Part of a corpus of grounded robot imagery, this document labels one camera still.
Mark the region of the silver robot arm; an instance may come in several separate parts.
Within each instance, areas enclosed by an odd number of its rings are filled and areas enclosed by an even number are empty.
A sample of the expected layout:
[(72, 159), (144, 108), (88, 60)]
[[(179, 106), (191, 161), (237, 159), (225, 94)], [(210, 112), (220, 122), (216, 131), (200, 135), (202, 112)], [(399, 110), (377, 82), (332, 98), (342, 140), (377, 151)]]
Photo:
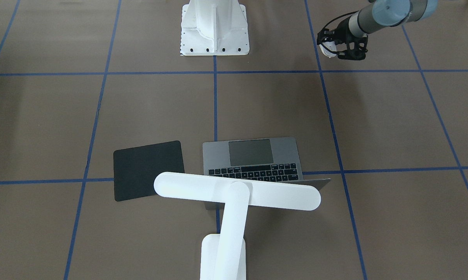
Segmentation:
[(361, 61), (370, 34), (428, 18), (437, 7), (437, 0), (370, 0), (366, 7), (330, 20), (319, 31), (316, 44), (328, 58)]

